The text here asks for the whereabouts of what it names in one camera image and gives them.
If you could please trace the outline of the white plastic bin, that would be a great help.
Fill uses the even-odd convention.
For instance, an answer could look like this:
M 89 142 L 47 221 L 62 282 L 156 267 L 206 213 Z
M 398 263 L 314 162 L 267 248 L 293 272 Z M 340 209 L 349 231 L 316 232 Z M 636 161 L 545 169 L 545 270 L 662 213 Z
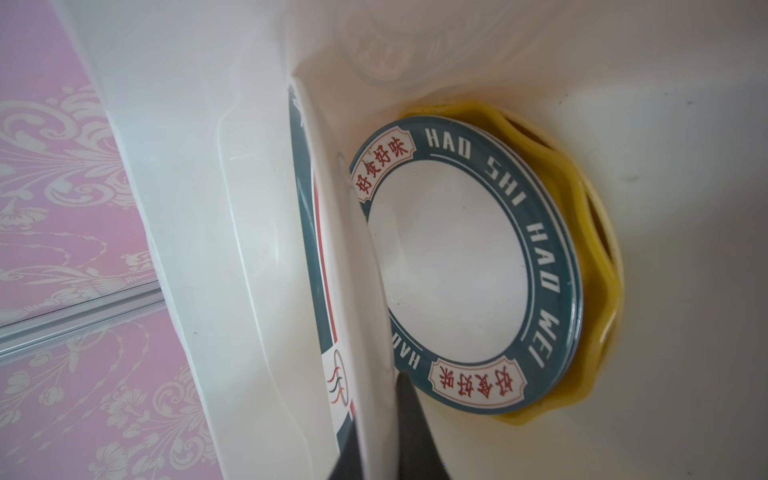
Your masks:
M 763 1 L 57 1 L 227 479 L 763 479 Z

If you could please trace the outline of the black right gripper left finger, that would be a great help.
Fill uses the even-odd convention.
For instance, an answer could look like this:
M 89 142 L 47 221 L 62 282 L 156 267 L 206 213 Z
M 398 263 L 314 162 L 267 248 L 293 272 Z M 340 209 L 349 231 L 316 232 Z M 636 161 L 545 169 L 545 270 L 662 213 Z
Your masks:
M 348 417 L 342 425 L 346 439 L 340 450 L 329 480 L 364 480 L 363 462 L 360 453 L 357 421 Z

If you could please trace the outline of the white plate green lettered rim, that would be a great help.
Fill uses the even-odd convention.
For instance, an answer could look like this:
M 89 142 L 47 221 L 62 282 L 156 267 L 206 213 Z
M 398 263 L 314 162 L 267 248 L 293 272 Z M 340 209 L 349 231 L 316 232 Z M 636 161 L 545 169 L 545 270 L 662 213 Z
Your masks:
M 417 115 L 372 134 L 349 172 L 396 367 L 473 414 L 550 393 L 578 344 L 583 282 L 565 223 L 523 159 L 476 126 Z

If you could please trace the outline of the white plate green red rim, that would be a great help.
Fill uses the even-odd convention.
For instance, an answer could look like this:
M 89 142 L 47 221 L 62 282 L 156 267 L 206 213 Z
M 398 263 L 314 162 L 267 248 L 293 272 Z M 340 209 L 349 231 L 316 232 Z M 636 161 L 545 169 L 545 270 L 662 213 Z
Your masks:
M 398 476 L 396 370 L 388 309 L 349 163 L 301 80 L 289 84 L 293 167 L 321 351 L 340 454 L 357 421 L 364 479 Z

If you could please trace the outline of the yellow scalloped dotted plate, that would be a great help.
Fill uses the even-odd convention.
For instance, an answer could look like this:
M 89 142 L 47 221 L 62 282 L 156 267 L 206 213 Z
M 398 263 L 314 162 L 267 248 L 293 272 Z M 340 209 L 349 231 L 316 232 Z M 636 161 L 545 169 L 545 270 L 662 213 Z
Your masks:
M 400 117 L 417 115 L 468 123 L 511 147 L 552 196 L 576 249 L 583 282 L 584 318 L 570 367 L 543 399 L 493 418 L 519 426 L 584 400 L 591 394 L 606 357 L 616 343 L 625 299 L 618 238 L 597 190 L 554 137 L 518 113 L 479 101 L 462 101 L 411 107 Z

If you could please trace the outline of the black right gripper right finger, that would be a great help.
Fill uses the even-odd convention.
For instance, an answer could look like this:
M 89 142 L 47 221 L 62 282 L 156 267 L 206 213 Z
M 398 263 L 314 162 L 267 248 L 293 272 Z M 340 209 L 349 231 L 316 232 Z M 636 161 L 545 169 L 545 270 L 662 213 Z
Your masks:
M 411 377 L 400 372 L 396 380 L 399 458 L 402 480 L 449 480 Z

